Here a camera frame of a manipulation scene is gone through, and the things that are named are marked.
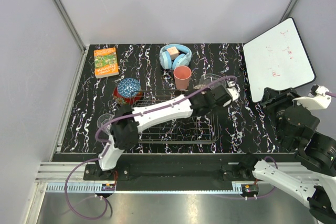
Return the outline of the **wire dish rack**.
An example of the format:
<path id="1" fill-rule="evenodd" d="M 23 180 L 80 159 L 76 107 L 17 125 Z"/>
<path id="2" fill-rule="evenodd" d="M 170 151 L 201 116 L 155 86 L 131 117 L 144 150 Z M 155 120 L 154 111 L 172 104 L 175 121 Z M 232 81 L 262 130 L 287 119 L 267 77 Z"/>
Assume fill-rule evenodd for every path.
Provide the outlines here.
<path id="1" fill-rule="evenodd" d="M 132 107 L 145 107 L 166 102 L 185 94 L 184 90 L 144 90 Z M 218 114 L 174 119 L 152 126 L 139 135 L 141 144 L 212 144 L 219 139 Z"/>

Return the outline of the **brown patterned ceramic bowl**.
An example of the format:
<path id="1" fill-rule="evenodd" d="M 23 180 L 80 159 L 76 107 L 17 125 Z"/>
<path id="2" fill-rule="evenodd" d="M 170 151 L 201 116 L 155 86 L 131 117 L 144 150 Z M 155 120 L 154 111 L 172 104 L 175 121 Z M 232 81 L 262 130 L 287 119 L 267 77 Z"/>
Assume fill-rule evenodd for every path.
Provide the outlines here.
<path id="1" fill-rule="evenodd" d="M 194 89 L 196 90 L 206 89 L 206 88 L 207 88 L 207 85 L 204 85 L 204 84 L 199 84 L 199 85 L 194 86 Z"/>

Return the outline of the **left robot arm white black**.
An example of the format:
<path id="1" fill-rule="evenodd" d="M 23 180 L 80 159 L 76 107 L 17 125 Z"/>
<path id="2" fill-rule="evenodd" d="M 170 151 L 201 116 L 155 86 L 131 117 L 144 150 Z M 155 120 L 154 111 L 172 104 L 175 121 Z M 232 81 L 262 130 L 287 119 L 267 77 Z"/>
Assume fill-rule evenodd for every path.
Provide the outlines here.
<path id="1" fill-rule="evenodd" d="M 129 105 L 122 106 L 119 115 L 100 126 L 96 132 L 98 137 L 100 131 L 109 130 L 107 140 L 97 139 L 106 145 L 98 155 L 95 174 L 103 180 L 109 179 L 120 156 L 137 145 L 139 134 L 144 130 L 171 120 L 205 116 L 229 106 L 238 98 L 239 93 L 235 87 L 219 85 L 213 89 L 203 87 L 193 90 L 155 105 L 134 108 Z"/>

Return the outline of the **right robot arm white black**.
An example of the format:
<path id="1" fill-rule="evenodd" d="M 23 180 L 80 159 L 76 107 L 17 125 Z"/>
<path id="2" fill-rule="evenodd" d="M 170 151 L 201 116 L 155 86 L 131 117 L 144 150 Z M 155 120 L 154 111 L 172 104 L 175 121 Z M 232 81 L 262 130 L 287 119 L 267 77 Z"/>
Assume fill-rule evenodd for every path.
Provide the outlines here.
<path id="1" fill-rule="evenodd" d="M 318 185 L 272 168 L 252 153 L 238 167 L 242 179 L 255 177 L 270 183 L 301 202 L 321 223 L 335 223 L 335 139 L 317 131 L 320 120 L 311 112 L 327 109 L 334 98 L 326 87 L 314 85 L 304 97 L 293 88 L 265 88 L 261 100 L 263 111 L 273 119 L 279 145 L 294 153 L 295 159 L 317 177 Z"/>

